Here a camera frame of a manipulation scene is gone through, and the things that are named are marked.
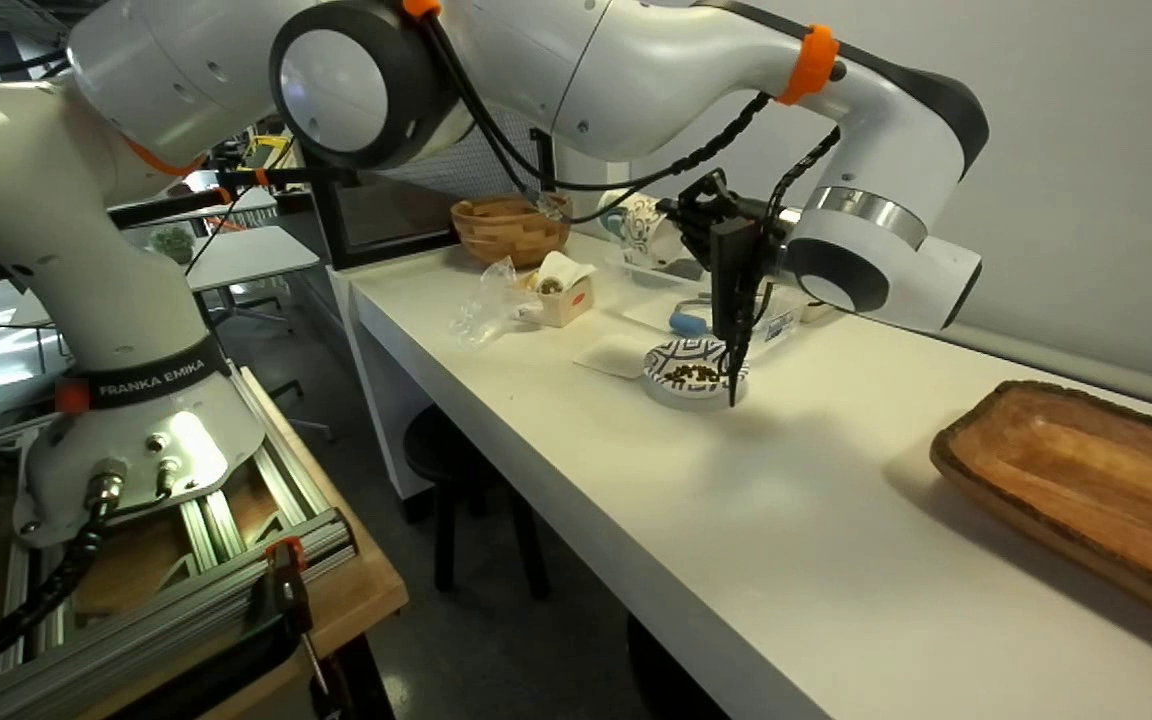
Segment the wooden tray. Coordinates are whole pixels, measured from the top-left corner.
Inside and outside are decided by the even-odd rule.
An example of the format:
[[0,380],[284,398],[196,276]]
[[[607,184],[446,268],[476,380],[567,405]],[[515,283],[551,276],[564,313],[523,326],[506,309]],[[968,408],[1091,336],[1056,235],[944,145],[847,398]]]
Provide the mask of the wooden tray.
[[1056,385],[1000,385],[930,464],[1033,538],[1152,598],[1152,417]]

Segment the gray floor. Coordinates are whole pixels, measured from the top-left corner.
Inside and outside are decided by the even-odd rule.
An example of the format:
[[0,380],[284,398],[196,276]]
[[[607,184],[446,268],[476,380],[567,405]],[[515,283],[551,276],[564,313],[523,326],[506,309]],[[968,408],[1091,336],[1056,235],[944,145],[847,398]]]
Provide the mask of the gray floor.
[[539,545],[551,594],[530,598],[505,494],[489,494],[484,515],[458,518],[455,593],[431,588],[431,515],[402,518],[345,340],[311,298],[314,283],[296,286],[284,313],[241,313],[219,336],[265,385],[291,376],[304,385],[304,398],[278,398],[284,410],[331,429],[331,440],[304,437],[406,580],[410,604],[372,637],[395,714],[648,714],[629,672],[625,606],[549,529]]

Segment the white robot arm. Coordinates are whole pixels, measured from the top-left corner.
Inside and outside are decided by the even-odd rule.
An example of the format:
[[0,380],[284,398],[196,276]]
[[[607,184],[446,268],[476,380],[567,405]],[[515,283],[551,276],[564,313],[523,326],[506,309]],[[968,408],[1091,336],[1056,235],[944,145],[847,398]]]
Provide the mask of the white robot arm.
[[[469,111],[420,32],[427,13],[107,0],[66,37],[73,75],[0,87],[0,265],[78,362],[73,410],[29,448],[24,538],[76,537],[90,487],[120,487],[114,515],[200,494],[265,437],[180,268],[129,249],[107,204],[186,170],[273,102],[311,152],[360,168],[462,135]],[[860,313],[890,295],[989,130],[960,83],[856,46],[832,55],[742,2],[446,0],[436,25],[472,87],[591,154],[642,154],[733,87],[790,83],[789,98],[838,118],[843,145],[777,252],[805,286]]]

